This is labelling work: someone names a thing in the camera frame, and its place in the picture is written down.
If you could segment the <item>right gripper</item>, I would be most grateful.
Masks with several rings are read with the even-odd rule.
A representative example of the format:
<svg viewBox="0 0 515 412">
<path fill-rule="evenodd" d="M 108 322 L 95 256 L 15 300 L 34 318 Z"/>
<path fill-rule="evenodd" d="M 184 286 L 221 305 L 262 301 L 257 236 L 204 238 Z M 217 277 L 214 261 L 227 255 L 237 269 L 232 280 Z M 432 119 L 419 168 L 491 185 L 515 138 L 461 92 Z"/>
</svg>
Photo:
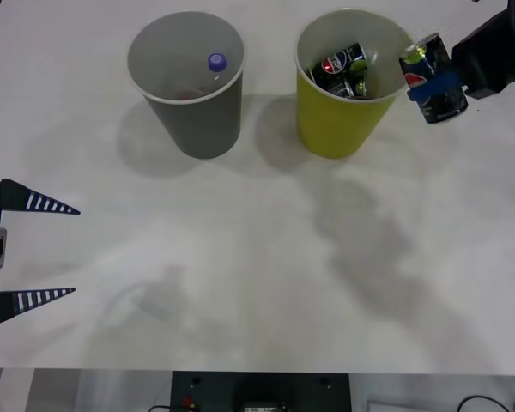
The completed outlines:
<svg viewBox="0 0 515 412">
<path fill-rule="evenodd" d="M 515 8 L 502 10 L 456 44 L 451 59 L 457 75 L 452 71 L 438 74 L 410 88 L 409 99 L 426 103 L 436 95 L 461 92 L 463 84 L 466 94 L 479 100 L 515 82 Z"/>
</svg>

